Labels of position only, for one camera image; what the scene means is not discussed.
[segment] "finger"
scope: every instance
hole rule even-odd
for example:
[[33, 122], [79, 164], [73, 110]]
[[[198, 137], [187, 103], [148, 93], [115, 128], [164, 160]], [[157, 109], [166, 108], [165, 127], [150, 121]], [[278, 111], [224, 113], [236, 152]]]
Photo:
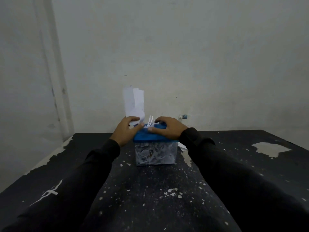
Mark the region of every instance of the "finger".
[[155, 119], [155, 123], [158, 123], [159, 121], [163, 121], [163, 122], [166, 123], [166, 121], [168, 120], [168, 118], [170, 118], [170, 117], [168, 117], [168, 116], [160, 116], [160, 117], [158, 117], [158, 118]]
[[144, 123], [140, 123], [140, 124], [136, 125], [133, 129], [130, 129], [130, 131], [132, 132], [133, 136], [135, 136], [138, 131], [143, 129], [144, 125], [145, 125]]
[[138, 120], [140, 120], [140, 117], [129, 116], [129, 117], [127, 117], [126, 123], [129, 125], [131, 121], [138, 121]]
[[166, 129], [158, 129], [158, 128], [154, 128], [154, 127], [150, 127], [148, 128], [148, 132], [153, 133], [153, 134], [159, 134], [162, 136], [165, 136], [167, 133]]

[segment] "black sleeve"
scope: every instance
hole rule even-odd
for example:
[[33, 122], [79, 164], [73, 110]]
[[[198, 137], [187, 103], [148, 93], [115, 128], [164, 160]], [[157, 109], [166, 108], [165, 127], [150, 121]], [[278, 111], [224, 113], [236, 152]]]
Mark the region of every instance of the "black sleeve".
[[32, 204], [3, 231], [76, 231], [106, 181], [120, 146], [108, 139], [49, 194]]
[[309, 231], [309, 213], [292, 196], [186, 129], [180, 142], [242, 231]]

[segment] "blue lid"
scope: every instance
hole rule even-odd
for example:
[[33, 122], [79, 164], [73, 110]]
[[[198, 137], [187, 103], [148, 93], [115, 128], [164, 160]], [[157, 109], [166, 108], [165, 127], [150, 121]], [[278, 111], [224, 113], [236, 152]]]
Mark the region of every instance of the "blue lid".
[[[166, 124], [155, 124], [155, 128], [158, 129], [166, 129]], [[147, 128], [143, 128], [140, 131], [137, 132], [137, 134], [133, 138], [134, 143], [142, 143], [142, 142], [178, 142], [177, 140], [171, 140], [168, 139], [162, 135], [159, 134], [153, 134], [148, 132]]]

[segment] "left hand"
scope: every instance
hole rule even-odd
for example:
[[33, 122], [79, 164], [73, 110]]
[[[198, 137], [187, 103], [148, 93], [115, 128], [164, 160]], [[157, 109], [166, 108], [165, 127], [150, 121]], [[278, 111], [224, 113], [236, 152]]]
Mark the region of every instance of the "left hand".
[[116, 127], [114, 133], [110, 137], [110, 139], [116, 141], [120, 147], [123, 147], [127, 144], [131, 139], [134, 138], [136, 133], [144, 128], [144, 123], [140, 123], [135, 126], [133, 129], [129, 129], [129, 124], [131, 121], [138, 121], [140, 118], [136, 116], [124, 117], [122, 121]]

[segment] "hand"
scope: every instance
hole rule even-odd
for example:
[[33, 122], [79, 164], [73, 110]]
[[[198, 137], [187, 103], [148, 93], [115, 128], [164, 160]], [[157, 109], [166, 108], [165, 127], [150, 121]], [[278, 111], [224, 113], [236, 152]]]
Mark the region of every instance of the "hand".
[[186, 125], [172, 117], [160, 116], [159, 118], [155, 119], [156, 123], [159, 121], [166, 123], [166, 129], [149, 127], [148, 131], [151, 133], [160, 134], [172, 140], [178, 140], [181, 133], [188, 128]]
[[144, 123], [140, 123], [133, 129], [129, 129], [130, 122], [137, 121], [139, 119], [140, 118], [136, 116], [124, 117], [116, 127], [110, 139], [116, 141], [120, 147], [123, 147], [136, 135], [137, 131], [144, 128]]

